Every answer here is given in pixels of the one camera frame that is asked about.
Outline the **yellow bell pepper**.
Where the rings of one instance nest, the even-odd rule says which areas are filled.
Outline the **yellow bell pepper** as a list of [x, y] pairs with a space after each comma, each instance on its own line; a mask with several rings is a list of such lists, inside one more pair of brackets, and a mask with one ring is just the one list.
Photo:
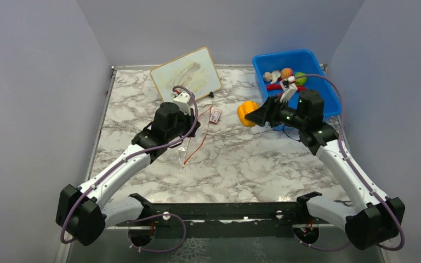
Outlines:
[[242, 123], [243, 126], [245, 127], [254, 127], [256, 126], [256, 124], [252, 121], [249, 121], [246, 119], [246, 115], [249, 113], [252, 113], [253, 111], [257, 110], [259, 108], [259, 105], [254, 102], [254, 101], [245, 101], [242, 105], [240, 105], [237, 108], [237, 115], [238, 118], [240, 120], [240, 122]]

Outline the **clear zip bag orange zipper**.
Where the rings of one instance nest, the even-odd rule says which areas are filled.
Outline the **clear zip bag orange zipper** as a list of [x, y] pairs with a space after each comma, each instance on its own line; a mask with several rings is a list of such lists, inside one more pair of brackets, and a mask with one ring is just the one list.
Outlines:
[[206, 140], [209, 125], [210, 116], [213, 113], [213, 105], [207, 105], [202, 109], [198, 116], [200, 127], [195, 132], [195, 136], [192, 138], [185, 139], [183, 143], [178, 147], [178, 161], [182, 168], [190, 162], [191, 158], [197, 155], [197, 152], [204, 145]]

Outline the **garlic bulb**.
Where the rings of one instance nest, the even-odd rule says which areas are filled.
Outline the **garlic bulb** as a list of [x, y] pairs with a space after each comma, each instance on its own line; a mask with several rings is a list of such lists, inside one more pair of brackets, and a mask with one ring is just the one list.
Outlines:
[[263, 74], [263, 80], [264, 82], [271, 82], [273, 80], [271, 72], [265, 72]]

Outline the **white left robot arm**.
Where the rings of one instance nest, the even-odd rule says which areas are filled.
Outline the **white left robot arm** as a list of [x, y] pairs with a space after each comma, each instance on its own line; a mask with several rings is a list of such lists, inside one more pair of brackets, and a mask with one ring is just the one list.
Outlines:
[[56, 224], [61, 227], [61, 243], [92, 244], [108, 225], [114, 223], [114, 215], [106, 211], [113, 194], [169, 148], [193, 137], [199, 126], [196, 103], [161, 103], [153, 120], [96, 178], [78, 187], [68, 184], [61, 190], [55, 217]]

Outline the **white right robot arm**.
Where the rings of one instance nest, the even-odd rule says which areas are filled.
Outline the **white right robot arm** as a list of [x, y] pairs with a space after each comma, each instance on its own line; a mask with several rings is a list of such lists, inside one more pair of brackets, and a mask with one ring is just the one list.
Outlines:
[[299, 196], [294, 208], [298, 221], [322, 219], [343, 230], [360, 250], [402, 238], [404, 203], [398, 197], [390, 198], [363, 173], [338, 132], [323, 120], [323, 108], [321, 94], [305, 89], [299, 94], [297, 108], [270, 96], [261, 106], [244, 102], [237, 108], [237, 115], [245, 127], [283, 124], [297, 129], [300, 142], [332, 172], [349, 197], [351, 206], [347, 207], [318, 192]]

